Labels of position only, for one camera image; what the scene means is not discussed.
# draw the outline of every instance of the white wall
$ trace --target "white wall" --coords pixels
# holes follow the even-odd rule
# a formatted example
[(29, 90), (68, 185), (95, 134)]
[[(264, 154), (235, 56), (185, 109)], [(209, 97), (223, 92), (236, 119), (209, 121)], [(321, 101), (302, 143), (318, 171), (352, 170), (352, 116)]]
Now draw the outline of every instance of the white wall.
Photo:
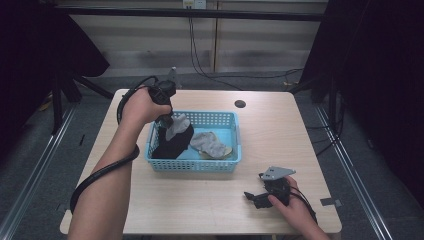
[[(182, 8), (181, 1), (57, 1), (60, 5)], [(322, 13), (326, 1), (207, 1), (208, 9)], [(111, 64), (104, 76), (194, 72), (187, 18), (72, 16)], [(319, 23), (193, 19), (205, 72), (282, 71), (304, 66)]]

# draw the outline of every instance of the white cloth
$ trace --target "white cloth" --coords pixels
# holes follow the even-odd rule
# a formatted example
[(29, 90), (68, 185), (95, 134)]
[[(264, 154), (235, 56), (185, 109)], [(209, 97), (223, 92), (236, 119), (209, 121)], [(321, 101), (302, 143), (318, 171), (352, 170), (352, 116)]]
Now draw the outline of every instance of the white cloth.
[(170, 128), (166, 130), (165, 139), (166, 141), (171, 140), (177, 133), (182, 133), (190, 126), (190, 120), (187, 119), (187, 116), (183, 113), (178, 117), (172, 116), (174, 123)]
[(225, 144), (222, 144), (213, 132), (201, 132), (193, 135), (190, 145), (198, 151), (203, 151), (213, 158), (225, 155)]

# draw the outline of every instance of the wooden table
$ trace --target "wooden table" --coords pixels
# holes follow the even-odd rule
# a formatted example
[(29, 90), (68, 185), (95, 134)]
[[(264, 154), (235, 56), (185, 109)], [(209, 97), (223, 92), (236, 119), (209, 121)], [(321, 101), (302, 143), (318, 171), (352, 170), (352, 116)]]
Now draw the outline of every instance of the wooden table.
[[(116, 128), (116, 109), (126, 90), (116, 92), (80, 182), (94, 168)], [(235, 101), (246, 107), (238, 108)], [(317, 213), (321, 228), (339, 236), (340, 219), (315, 157), (294, 97), (281, 92), (177, 90), (174, 110), (234, 111), (240, 124), (242, 159), (233, 173), (155, 172), (144, 159), (149, 132), (138, 140), (141, 153), (133, 163), (126, 234), (296, 234), (275, 208), (256, 209), (243, 192), (264, 193), (258, 174), (270, 166), (296, 170), (296, 179)], [(67, 211), (60, 230), (68, 232)]]

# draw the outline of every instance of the black cable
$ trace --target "black cable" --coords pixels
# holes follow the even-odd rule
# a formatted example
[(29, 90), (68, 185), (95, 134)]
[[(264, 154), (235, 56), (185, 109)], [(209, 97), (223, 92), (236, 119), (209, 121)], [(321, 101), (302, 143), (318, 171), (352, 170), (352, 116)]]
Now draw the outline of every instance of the black cable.
[[(156, 76), (149, 76), (149, 77), (143, 79), (134, 88), (129, 89), (128, 92), (125, 95), (122, 96), (122, 100), (119, 102), (118, 109), (116, 111), (116, 118), (117, 118), (118, 124), (121, 122), (122, 111), (124, 109), (125, 104), (128, 102), (128, 99), (136, 91), (138, 91), (141, 88), (146, 87), (146, 86), (143, 85), (143, 83), (145, 83), (149, 79), (154, 79), (155, 83), (159, 81)], [(111, 172), (115, 169), (118, 169), (118, 168), (124, 166), (125, 164), (133, 161), (134, 159), (136, 159), (138, 157), (139, 154), (140, 154), (140, 149), (136, 144), (134, 151), (129, 156), (127, 156), (127, 157), (125, 157), (125, 158), (123, 158), (119, 161), (116, 161), (116, 162), (114, 162), (110, 165), (107, 165), (106, 167), (104, 167), (104, 168), (92, 173), (90, 176), (88, 176), (80, 185), (78, 185), (78, 187), (75, 189), (74, 193), (72, 194), (71, 202), (70, 202), (71, 213), (74, 213), (75, 207), (78, 203), (78, 199), (79, 199), (81, 193), (88, 186), (90, 186), (92, 183), (94, 183), (95, 181), (97, 181), (98, 179), (103, 177), (104, 175), (108, 174), (109, 172)]]
[[(189, 21), (189, 25), (190, 25), (190, 55), (191, 55), (191, 63), (192, 63), (192, 65), (193, 65), (193, 68), (194, 68), (194, 70), (200, 75), (200, 76), (203, 76), (203, 77), (205, 77), (205, 78), (207, 78), (207, 79), (209, 79), (209, 80), (212, 80), (212, 81), (215, 81), (215, 82), (219, 82), (219, 83), (222, 83), (222, 84), (225, 84), (225, 85), (227, 85), (227, 86), (229, 86), (229, 87), (232, 87), (232, 88), (235, 88), (235, 89), (237, 89), (237, 90), (239, 90), (239, 91), (243, 91), (243, 89), (241, 89), (241, 88), (239, 88), (239, 87), (237, 87), (237, 86), (234, 86), (234, 85), (232, 85), (232, 84), (230, 84), (230, 83), (227, 83), (227, 82), (223, 82), (223, 81), (219, 81), (219, 80), (216, 80), (216, 79), (213, 79), (212, 77), (209, 77), (204, 71), (203, 71), (203, 69), (202, 69), (202, 67), (201, 67), (201, 64), (200, 64), (200, 61), (199, 61), (199, 57), (198, 57), (198, 55), (197, 55), (197, 48), (196, 48), (196, 41), (195, 41), (195, 38), (194, 38), (194, 29), (193, 29), (193, 19), (192, 18), (189, 18), (188, 19), (188, 21)], [(194, 49), (194, 53), (195, 53), (195, 56), (196, 56), (196, 60), (197, 60), (197, 65), (198, 65), (198, 67), (199, 67), (199, 69), (200, 69), (200, 71), (201, 72), (199, 72), (199, 70), (197, 69), (197, 67), (196, 67), (196, 64), (194, 63), (194, 58), (193, 58), (193, 49)]]
[(345, 107), (346, 107), (346, 104), (345, 104), (345, 102), (344, 102), (344, 100), (342, 98), (342, 101), (340, 103), (340, 110), (339, 110), (339, 115), (340, 115), (340, 120), (339, 120), (340, 126), (339, 126), (339, 130), (337, 131), (337, 134), (334, 137), (334, 139), (331, 141), (331, 143), (328, 146), (326, 146), (325, 148), (323, 148), (322, 150), (320, 150), (318, 153), (316, 153), (315, 156), (318, 157), (323, 152), (325, 152), (327, 149), (329, 149), (331, 146), (333, 146), (333, 144), (336, 141), (339, 141), (340, 140), (340, 136), (342, 135), (342, 132), (343, 132)]
[(320, 142), (326, 142), (326, 141), (328, 141), (328, 138), (321, 139), (321, 140), (316, 140), (316, 141), (313, 141), (313, 142), (311, 142), (311, 143), (312, 143), (312, 144), (317, 144), (317, 143), (320, 143)]
[(321, 126), (321, 127), (308, 127), (308, 126), (305, 126), (306, 130), (320, 130), (320, 129), (329, 128), (329, 127), (330, 127), (329, 125)]
[(305, 197), (305, 195), (303, 195), (303, 193), (298, 188), (291, 187), (291, 186), (290, 186), (290, 188), (295, 189), (296, 191), (298, 191), (300, 193), (300, 195), (299, 195), (299, 194), (296, 194), (296, 193), (293, 193), (293, 192), (290, 191), (290, 195), (295, 196), (296, 198), (300, 199), (303, 202), (303, 204), (305, 204), (306, 208), (309, 211), (309, 214), (311, 214), (312, 219), (314, 219), (314, 221), (318, 224), (318, 219), (317, 219), (316, 213), (312, 209), (312, 206), (309, 203), (308, 199)]
[(110, 165), (107, 165), (106, 167), (96, 171), (95, 173), (91, 174), (90, 176), (88, 176), (80, 185), (78, 185), (78, 187), (75, 189), (74, 193), (72, 194), (71, 197), (71, 203), (70, 203), (70, 209), (71, 209), (71, 213), (74, 213), (75, 207), (77, 206), (78, 203), (78, 199), (81, 195), (81, 193), (88, 187), (90, 186), (93, 182), (97, 181), (99, 178), (103, 177), (104, 175), (108, 174), (109, 172), (118, 169), (122, 166), (124, 166), (125, 164), (133, 161), (134, 159), (136, 159), (138, 157), (138, 155), (140, 154), (140, 149), (138, 148), (137, 145), (135, 145), (135, 149), (134, 151), (127, 157), (116, 161)]
[[(239, 88), (237, 86), (234, 86), (234, 85), (232, 85), (230, 83), (219, 81), (219, 80), (217, 80), (217, 78), (271, 79), (271, 78), (281, 78), (281, 77), (284, 77), (286, 79), (286, 82), (288, 83), (288, 79), (287, 79), (287, 76), (288, 75), (291, 75), (291, 74), (294, 74), (294, 73), (296, 73), (298, 71), (303, 70), (303, 68), (290, 69), (290, 70), (286, 71), (284, 74), (274, 75), (274, 76), (247, 76), (247, 75), (210, 76), (210, 75), (206, 74), (203, 71), (203, 69), (201, 67), (201, 64), (200, 64), (200, 61), (199, 61), (199, 57), (198, 57), (198, 54), (197, 54), (196, 41), (195, 41), (195, 37), (194, 37), (194, 26), (193, 26), (193, 19), (192, 18), (189, 18), (189, 26), (190, 26), (190, 54), (191, 54), (191, 63), (192, 63), (193, 68), (194, 68), (194, 70), (196, 71), (197, 74), (199, 74), (200, 76), (205, 77), (205, 78), (207, 78), (209, 80), (212, 80), (212, 81), (215, 81), (215, 82), (218, 82), (218, 83), (222, 83), (222, 84), (225, 84), (225, 85), (227, 85), (229, 87), (232, 87), (232, 88), (235, 88), (237, 90), (243, 91), (243, 89), (241, 89), (241, 88)], [(199, 69), (197, 69), (196, 64), (194, 62), (193, 49), (194, 49), (194, 56), (196, 58), (197, 65), (198, 65)]]

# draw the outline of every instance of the basket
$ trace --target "basket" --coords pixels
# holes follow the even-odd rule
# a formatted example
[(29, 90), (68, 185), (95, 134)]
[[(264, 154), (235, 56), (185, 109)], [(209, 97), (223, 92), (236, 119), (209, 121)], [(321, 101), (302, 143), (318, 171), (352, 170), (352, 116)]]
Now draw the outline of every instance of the basket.
[(235, 112), (175, 111), (174, 116), (185, 114), (190, 120), (194, 134), (213, 132), (219, 141), (233, 148), (224, 160), (203, 160), (197, 150), (188, 146), (177, 159), (152, 159), (153, 151), (158, 147), (158, 129), (160, 125), (153, 122), (147, 137), (145, 159), (155, 171), (179, 172), (233, 172), (241, 160), (240, 130)]

